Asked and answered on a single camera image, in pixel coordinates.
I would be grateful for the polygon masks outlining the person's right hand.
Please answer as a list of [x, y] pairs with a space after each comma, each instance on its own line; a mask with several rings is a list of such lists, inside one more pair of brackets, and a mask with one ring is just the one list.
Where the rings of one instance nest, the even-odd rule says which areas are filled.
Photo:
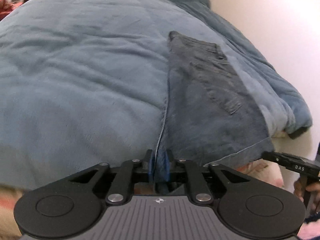
[[294, 183], [294, 195], [296, 195], [301, 201], [304, 200], [304, 194], [306, 192], [316, 193], [316, 196], [313, 200], [313, 205], [317, 207], [319, 205], [319, 192], [320, 192], [320, 184], [319, 182], [312, 183], [303, 189], [302, 178], [300, 177]]

